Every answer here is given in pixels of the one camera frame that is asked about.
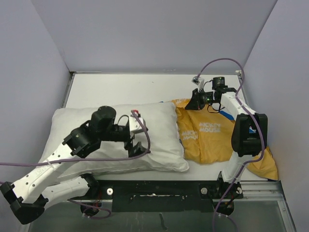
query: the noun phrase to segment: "bolt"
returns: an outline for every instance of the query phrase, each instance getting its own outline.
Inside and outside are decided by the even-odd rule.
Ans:
[[[113,189],[112,188],[107,189],[107,195],[111,196],[112,193],[113,193]]]
[[[202,188],[202,189],[201,189],[201,193],[202,193],[203,195],[206,195],[206,194],[207,194],[207,188]]]

